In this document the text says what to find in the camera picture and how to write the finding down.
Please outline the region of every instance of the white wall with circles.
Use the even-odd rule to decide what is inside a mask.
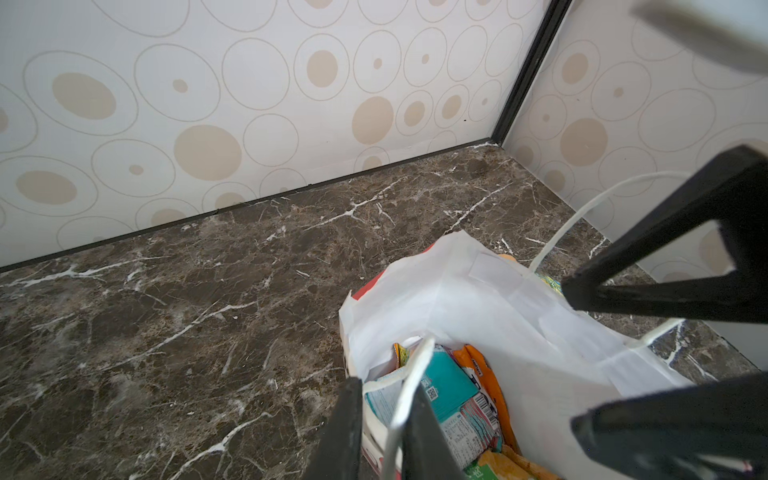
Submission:
[[[631,4],[572,3],[504,142],[574,209],[639,174],[694,172],[741,143],[768,154],[768,80],[692,54],[630,16]],[[679,186],[625,187],[585,218],[616,240]],[[720,275],[731,262],[706,223],[640,266],[664,282]]]
[[[546,3],[13,0],[0,266],[487,137]]]

